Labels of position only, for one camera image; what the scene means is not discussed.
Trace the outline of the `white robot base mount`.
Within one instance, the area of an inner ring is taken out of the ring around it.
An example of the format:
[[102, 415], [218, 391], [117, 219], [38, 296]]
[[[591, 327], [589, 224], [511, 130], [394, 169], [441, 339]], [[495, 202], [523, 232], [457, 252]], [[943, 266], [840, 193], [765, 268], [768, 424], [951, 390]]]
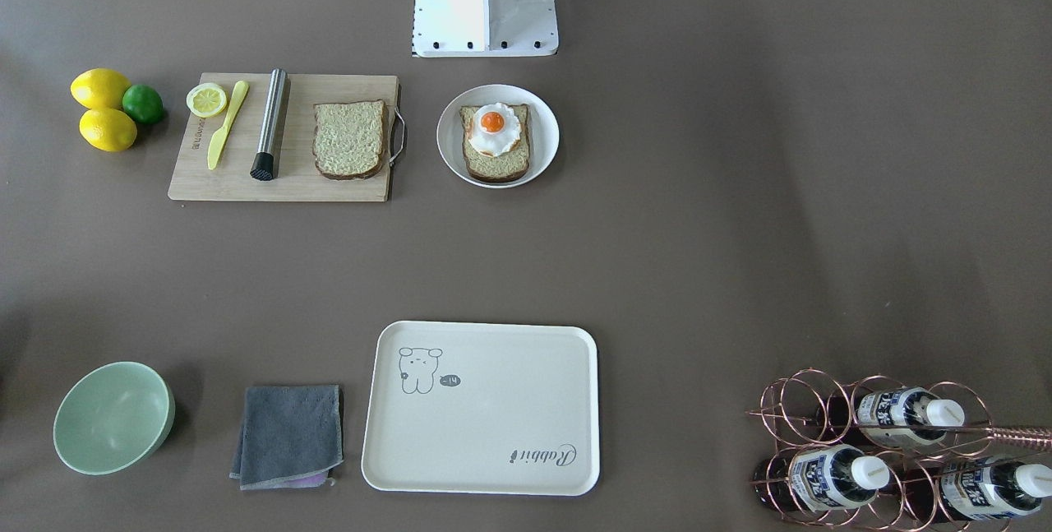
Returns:
[[559, 47], [557, 0], [414, 0], [414, 57], [542, 57]]

